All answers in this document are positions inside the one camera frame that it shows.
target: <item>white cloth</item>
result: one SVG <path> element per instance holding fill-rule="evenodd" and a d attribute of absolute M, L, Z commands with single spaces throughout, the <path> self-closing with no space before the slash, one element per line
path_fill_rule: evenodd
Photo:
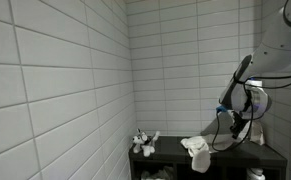
<path fill-rule="evenodd" d="M 181 144 L 188 150 L 192 159 L 192 169 L 200 173 L 205 173 L 211 165 L 211 152 L 215 152 L 209 147 L 213 142 L 214 135 L 194 136 L 189 139 L 182 139 Z M 231 135 L 218 135 L 215 139 L 214 147 L 216 149 L 226 149 L 231 146 L 233 139 Z"/>

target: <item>white robot arm segment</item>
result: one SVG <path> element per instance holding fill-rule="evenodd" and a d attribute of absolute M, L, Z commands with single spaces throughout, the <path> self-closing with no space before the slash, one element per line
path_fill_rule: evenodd
<path fill-rule="evenodd" d="M 236 112 L 241 119 L 261 117 L 270 108 L 270 98 L 262 88 L 248 88 L 247 96 L 244 85 L 254 75 L 275 72 L 291 66 L 291 0 L 275 15 L 269 25 L 260 46 L 254 53 L 246 56 L 219 102 L 222 106 Z"/>

